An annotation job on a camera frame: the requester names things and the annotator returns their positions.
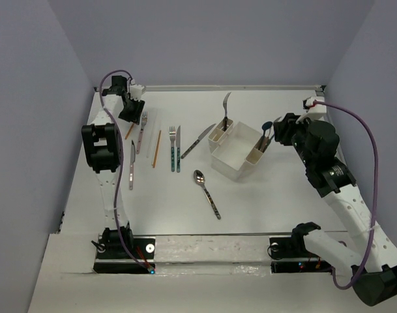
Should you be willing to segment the black-handled fork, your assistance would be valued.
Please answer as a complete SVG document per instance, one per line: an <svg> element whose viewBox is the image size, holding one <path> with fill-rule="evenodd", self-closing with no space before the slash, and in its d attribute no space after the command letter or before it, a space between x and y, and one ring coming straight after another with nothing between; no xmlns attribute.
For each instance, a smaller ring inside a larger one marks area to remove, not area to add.
<svg viewBox="0 0 397 313"><path fill-rule="evenodd" d="M223 128L222 128L222 130L224 132L228 129L228 99L229 99L230 95L231 95L231 91L228 92L225 95L225 97L223 99L223 102L222 102L223 109L224 109L224 118L223 118L223 124L222 124Z"/></svg>

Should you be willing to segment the pink-handled fork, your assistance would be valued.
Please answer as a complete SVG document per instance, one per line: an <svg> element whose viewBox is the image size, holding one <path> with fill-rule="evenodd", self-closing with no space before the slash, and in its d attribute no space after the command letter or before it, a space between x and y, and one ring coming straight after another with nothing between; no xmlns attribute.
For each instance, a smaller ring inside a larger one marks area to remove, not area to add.
<svg viewBox="0 0 397 313"><path fill-rule="evenodd" d="M137 146L136 146L136 154L138 155L140 153L140 149L141 149L141 143L142 143L142 139L143 139L143 133L145 130L145 126L147 124L148 121L148 112L144 111L141 115L141 128L140 128L140 132L139 132L139 136L138 136L138 142L137 142Z"/></svg>

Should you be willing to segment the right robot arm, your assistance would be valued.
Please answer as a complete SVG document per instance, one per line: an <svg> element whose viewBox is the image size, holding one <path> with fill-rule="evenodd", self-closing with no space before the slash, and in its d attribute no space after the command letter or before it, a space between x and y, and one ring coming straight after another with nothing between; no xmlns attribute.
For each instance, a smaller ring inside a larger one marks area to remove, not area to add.
<svg viewBox="0 0 397 313"><path fill-rule="evenodd" d="M335 212L357 248L351 250L307 222L293 229L291 251L318 256L332 266L333 276L349 277L347 285L368 306L396 296L397 247L372 221L354 176L336 156L340 138L333 125L287 113L273 127L275 141L296 150L309 183Z"/></svg>

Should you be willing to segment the teal plastic spoon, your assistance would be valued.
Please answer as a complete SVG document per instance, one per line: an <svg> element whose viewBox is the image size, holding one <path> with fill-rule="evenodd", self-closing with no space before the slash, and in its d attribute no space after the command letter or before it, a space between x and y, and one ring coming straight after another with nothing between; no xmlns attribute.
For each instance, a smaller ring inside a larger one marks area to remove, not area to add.
<svg viewBox="0 0 397 313"><path fill-rule="evenodd" d="M270 131L271 127L272 127L272 121L267 121L267 122L263 123L263 125L261 126L263 134L258 141L257 149L259 151L262 151L264 141L266 140L266 138L269 137L269 131Z"/></svg>

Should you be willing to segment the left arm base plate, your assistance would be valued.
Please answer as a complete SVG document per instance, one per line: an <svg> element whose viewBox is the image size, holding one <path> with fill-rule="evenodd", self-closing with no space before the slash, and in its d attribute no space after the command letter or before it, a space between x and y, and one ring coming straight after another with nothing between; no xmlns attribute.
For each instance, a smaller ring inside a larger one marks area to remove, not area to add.
<svg viewBox="0 0 397 313"><path fill-rule="evenodd" d="M117 246L106 248L104 243L91 241L96 248L93 271L98 274L155 274L154 237L135 237L131 258L117 240Z"/></svg>

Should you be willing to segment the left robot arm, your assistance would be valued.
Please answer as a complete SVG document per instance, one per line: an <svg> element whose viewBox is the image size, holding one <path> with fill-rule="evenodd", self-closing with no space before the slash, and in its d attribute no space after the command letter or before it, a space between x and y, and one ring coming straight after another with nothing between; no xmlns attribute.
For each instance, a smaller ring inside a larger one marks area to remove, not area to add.
<svg viewBox="0 0 397 313"><path fill-rule="evenodd" d="M105 216L104 231L94 246L112 259L134 255L134 238L121 195L124 146L117 120L138 125L145 105L143 87L132 83L127 70L113 70L98 86L100 109L94 119L81 127L87 165L94 171Z"/></svg>

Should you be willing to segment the pink-handled spoon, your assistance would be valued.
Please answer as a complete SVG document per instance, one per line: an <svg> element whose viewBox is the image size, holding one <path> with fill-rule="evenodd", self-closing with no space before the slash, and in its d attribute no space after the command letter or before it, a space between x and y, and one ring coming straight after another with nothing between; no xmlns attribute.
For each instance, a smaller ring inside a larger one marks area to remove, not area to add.
<svg viewBox="0 0 397 313"><path fill-rule="evenodd" d="M262 150L263 153L267 150L268 146L271 144L272 139L273 139L273 137L274 137L274 134L273 134L272 136L270 135L271 131L273 130L273 124L274 124L275 122L278 122L281 118L282 118L282 116L279 116L279 117L277 117L277 118L272 122L272 127L269 129L269 135L268 135L267 142L266 142L266 144L264 145L263 150Z"/></svg>

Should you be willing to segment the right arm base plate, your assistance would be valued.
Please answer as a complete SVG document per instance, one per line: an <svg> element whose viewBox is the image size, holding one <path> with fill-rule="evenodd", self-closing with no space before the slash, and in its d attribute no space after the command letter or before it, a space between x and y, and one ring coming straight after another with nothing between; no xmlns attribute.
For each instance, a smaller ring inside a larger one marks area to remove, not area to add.
<svg viewBox="0 0 397 313"><path fill-rule="evenodd" d="M271 237L267 247L272 274L331 273L331 265L319 256L300 251L290 237Z"/></svg>

